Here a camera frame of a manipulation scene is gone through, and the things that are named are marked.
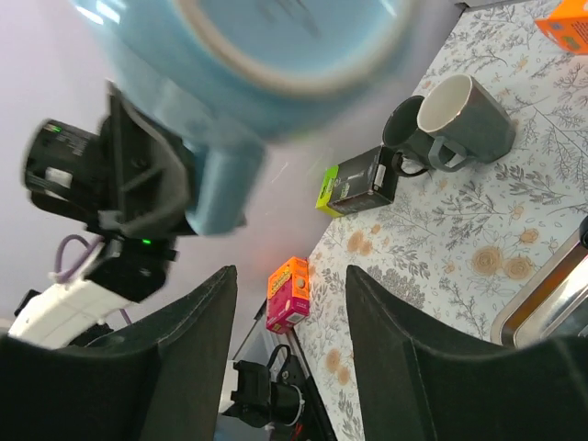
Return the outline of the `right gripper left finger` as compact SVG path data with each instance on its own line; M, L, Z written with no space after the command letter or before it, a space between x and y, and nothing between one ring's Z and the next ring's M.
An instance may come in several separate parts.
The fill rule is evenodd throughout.
M4 440L210 440L237 299L225 266L86 347L1 338Z

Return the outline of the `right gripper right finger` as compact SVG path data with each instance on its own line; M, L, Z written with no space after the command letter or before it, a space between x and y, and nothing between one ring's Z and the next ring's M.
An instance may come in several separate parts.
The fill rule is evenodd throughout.
M587 342L522 349L464 334L358 266L346 308L368 440L584 440Z

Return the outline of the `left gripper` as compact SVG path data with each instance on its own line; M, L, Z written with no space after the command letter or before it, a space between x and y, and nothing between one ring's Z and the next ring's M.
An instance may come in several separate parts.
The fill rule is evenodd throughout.
M43 120L28 144L23 184L39 209L100 235L191 236L194 158L182 140L147 118L114 85L98 133Z

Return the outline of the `light blue faceted mug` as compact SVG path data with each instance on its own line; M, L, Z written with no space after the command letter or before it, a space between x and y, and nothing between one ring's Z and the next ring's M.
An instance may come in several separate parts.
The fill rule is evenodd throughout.
M112 91L198 170L179 215L231 232L266 145L315 130L396 74L415 1L77 1L115 73Z

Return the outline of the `dark teal mug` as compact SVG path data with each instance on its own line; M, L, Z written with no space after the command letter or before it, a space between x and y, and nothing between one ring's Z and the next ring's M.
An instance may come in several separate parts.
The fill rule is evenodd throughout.
M390 114L382 132L383 144L393 151L391 167L400 177L417 177L425 174L431 165L428 153L433 138L418 128L417 115L423 96L411 96L401 102ZM411 160L420 166L415 172L406 172L402 165Z

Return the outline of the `dark grey mug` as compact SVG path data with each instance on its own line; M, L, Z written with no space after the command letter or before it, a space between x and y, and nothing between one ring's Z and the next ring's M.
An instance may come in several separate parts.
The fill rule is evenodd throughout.
M454 74L439 83L424 98L416 122L433 138L429 163L445 173L472 162L493 163L507 155L515 142L513 121L469 74Z

